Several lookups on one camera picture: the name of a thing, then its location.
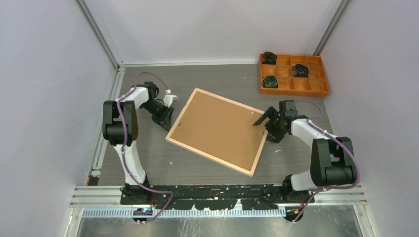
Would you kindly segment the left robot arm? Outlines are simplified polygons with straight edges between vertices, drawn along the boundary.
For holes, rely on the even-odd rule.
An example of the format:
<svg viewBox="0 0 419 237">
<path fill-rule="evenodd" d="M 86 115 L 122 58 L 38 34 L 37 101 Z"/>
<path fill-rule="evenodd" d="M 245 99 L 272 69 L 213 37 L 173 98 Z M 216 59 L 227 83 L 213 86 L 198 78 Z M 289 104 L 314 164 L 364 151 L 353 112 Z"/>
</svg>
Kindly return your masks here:
<svg viewBox="0 0 419 237">
<path fill-rule="evenodd" d="M 117 151 L 125 174 L 122 196 L 133 198 L 139 204 L 147 204 L 153 190 L 136 146 L 139 135 L 137 109 L 148 111 L 152 122 L 169 131 L 174 110 L 171 105 L 177 100 L 170 89 L 165 90 L 163 99 L 157 98 L 158 94 L 159 88 L 153 82 L 145 82 L 132 86 L 120 98 L 103 103 L 102 134 Z"/>
</svg>

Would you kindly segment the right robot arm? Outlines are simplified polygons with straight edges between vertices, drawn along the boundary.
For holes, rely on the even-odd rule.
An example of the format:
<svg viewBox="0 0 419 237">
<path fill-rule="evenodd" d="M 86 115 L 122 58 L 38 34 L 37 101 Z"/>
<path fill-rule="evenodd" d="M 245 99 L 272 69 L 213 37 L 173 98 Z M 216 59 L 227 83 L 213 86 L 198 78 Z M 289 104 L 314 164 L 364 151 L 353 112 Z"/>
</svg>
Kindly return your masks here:
<svg viewBox="0 0 419 237">
<path fill-rule="evenodd" d="M 282 196 L 287 202 L 296 202 L 302 192 L 344 190 L 358 185 L 360 170 L 352 141 L 321 129 L 311 118 L 299 114 L 295 100 L 280 101 L 278 109 L 269 107 L 253 123 L 261 124 L 268 132 L 267 140 L 279 143 L 288 134 L 311 149 L 309 169 L 288 175 L 282 183 Z"/>
</svg>

